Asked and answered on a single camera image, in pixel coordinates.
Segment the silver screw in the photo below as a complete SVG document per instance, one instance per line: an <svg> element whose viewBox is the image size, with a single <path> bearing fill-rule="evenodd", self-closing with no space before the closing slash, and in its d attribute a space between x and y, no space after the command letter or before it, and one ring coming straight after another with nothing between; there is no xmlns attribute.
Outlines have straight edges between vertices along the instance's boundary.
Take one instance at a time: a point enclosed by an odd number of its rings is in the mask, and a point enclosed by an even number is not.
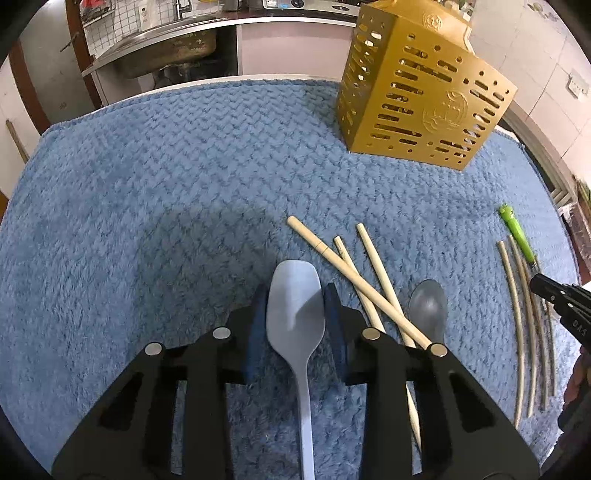
<svg viewBox="0 0 591 480"><path fill-rule="evenodd" d="M152 342L146 345L144 348L144 353L149 356L158 355L162 351L162 345L157 342Z"/></svg>
<svg viewBox="0 0 591 480"><path fill-rule="evenodd" d="M213 331L213 337L217 340L224 340L230 336L232 332L229 328L218 327Z"/></svg>
<svg viewBox="0 0 591 480"><path fill-rule="evenodd" d="M434 343L433 345L431 345L431 353L435 356L446 356L447 347L440 343Z"/></svg>
<svg viewBox="0 0 591 480"><path fill-rule="evenodd" d="M379 330L376 330L375 328L366 328L363 332L361 332L361 335L363 335L363 338L366 338L367 340L377 340L380 336Z"/></svg>

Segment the blue blanket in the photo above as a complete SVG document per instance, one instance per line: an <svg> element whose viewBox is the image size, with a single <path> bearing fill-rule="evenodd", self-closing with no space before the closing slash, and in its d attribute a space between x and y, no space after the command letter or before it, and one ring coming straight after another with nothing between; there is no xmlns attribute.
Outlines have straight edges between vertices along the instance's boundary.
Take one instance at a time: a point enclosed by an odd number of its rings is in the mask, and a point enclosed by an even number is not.
<svg viewBox="0 0 591 480"><path fill-rule="evenodd" d="M288 215L327 243L340 235L377 286L355 233L363 222L403 308L419 282L439 281L447 344L513 418L517 347L496 210L513 205L545 272L574 283L548 192L522 148L497 133L463 172L349 153L336 92L314 81L188 87L43 135L0 228L0 403L46 468L146 343L189 343L224 323L278 262L312 262L359 308L351 285L286 226ZM559 392L576 352L558 326ZM236 477L299 478L294 381L267 355L253 385L228 388ZM365 388L338 381L326 339L309 376L317 477L356 478ZM559 395L522 422L540 459L560 409Z"/></svg>

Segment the gray spoon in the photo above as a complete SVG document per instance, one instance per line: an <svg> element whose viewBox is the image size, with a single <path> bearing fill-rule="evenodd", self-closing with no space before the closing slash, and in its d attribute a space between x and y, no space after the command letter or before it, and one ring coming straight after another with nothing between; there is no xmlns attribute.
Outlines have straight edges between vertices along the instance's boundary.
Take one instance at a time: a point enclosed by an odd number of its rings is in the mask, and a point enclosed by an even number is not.
<svg viewBox="0 0 591 480"><path fill-rule="evenodd" d="M267 338L291 367L300 407L300 455L304 480L314 480L314 449L308 360L324 336L324 300L314 266L281 262L273 273L267 301Z"/></svg>
<svg viewBox="0 0 591 480"><path fill-rule="evenodd" d="M408 319L433 343L444 343L447 325L447 297L435 280L424 280L408 302Z"/></svg>

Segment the gold utensil holder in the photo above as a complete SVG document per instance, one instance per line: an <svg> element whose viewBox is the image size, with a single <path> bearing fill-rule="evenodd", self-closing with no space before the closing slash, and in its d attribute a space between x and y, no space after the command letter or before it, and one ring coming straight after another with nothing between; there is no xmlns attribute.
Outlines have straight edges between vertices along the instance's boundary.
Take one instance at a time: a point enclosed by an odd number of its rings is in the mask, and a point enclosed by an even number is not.
<svg viewBox="0 0 591 480"><path fill-rule="evenodd" d="M433 0L363 4L337 96L348 149L463 170L517 91L470 32Z"/></svg>

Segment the hand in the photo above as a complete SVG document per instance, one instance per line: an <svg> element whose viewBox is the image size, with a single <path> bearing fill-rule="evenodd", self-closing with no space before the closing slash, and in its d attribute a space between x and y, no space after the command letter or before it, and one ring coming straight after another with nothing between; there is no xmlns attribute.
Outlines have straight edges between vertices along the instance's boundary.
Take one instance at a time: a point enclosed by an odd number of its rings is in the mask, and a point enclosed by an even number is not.
<svg viewBox="0 0 591 480"><path fill-rule="evenodd" d="M573 374L569 379L569 383L566 385L564 391L564 406L571 403L579 395L579 387L583 381L586 381L591 385L591 355L581 347L581 356L577 358L574 363Z"/></svg>

